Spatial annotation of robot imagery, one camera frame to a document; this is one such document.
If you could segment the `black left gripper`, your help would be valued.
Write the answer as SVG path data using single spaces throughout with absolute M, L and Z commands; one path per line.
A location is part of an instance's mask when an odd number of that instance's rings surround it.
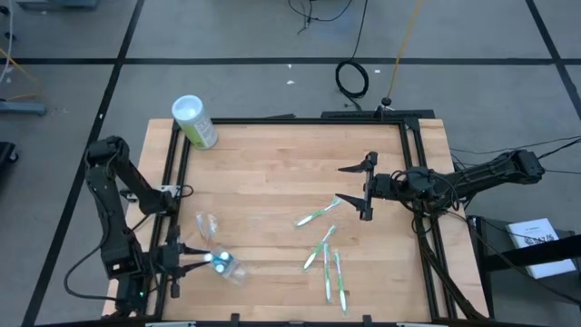
M 180 268 L 180 276 L 185 277 L 190 271 L 203 267 L 209 264 L 209 261 L 189 263 L 180 267 L 180 253 L 187 255 L 208 254 L 210 251 L 203 249 L 196 249 L 187 246 L 185 243 L 180 244 L 181 227 L 179 225 L 172 226 L 168 229 L 166 243 L 158 246 L 153 250 L 152 263 L 153 269 L 158 273 L 166 273 L 171 276 L 172 284 L 170 288 L 170 295 L 172 298 L 179 298 L 181 288 L 179 285 L 178 270 Z

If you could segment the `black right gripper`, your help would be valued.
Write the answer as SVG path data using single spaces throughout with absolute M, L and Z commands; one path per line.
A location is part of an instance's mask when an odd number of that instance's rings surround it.
M 335 196 L 342 201 L 351 204 L 358 212 L 361 212 L 362 221 L 371 221 L 373 217 L 372 199 L 379 198 L 383 200 L 397 199 L 397 184 L 392 181 L 390 174 L 374 173 L 375 166 L 378 163 L 378 154 L 369 152 L 365 158 L 358 164 L 339 168 L 344 173 L 366 173 L 366 179 L 363 186 L 364 199 L 350 195 L 336 193 Z

